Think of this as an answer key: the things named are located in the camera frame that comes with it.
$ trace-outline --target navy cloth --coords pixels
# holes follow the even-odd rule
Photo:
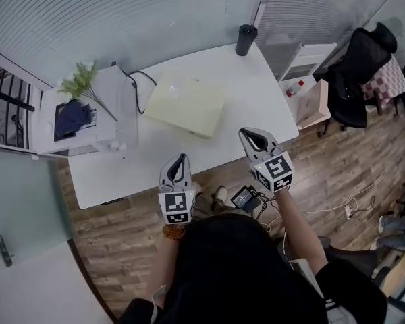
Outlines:
[[[62,137],[77,132],[81,126],[92,122],[90,105],[81,106],[77,100],[70,101],[60,112],[55,122],[55,135]]]

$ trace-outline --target white desk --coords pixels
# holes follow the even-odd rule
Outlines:
[[[178,57],[144,71],[158,80],[166,69],[227,84],[225,105],[215,134],[212,139],[203,139],[140,115],[137,148],[69,158],[82,209],[158,186],[162,167],[179,153],[189,156],[192,173],[245,156],[238,138],[242,127],[269,131],[279,143],[298,136],[284,94],[255,44],[245,57],[236,55],[235,45],[226,45]],[[135,79],[143,108],[153,84],[142,75],[136,74]]]

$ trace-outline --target corrugated wall panel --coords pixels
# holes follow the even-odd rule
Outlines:
[[[136,70],[233,43],[260,0],[0,0],[0,52],[54,83],[77,61]]]
[[[275,74],[299,43],[341,45],[387,0],[268,0],[256,40]]]

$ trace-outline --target black cylindrical speaker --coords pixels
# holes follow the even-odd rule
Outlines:
[[[238,40],[236,45],[237,55],[243,57],[248,54],[250,46],[258,36],[258,29],[253,25],[243,24],[238,29]]]

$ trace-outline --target black sleeve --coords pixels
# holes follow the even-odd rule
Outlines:
[[[133,299],[117,324],[150,324],[153,314],[153,303],[145,299]],[[163,309],[157,307],[155,323],[163,316]]]
[[[332,261],[315,276],[326,299],[350,311],[358,324],[383,324],[387,313],[384,293],[349,261]]]

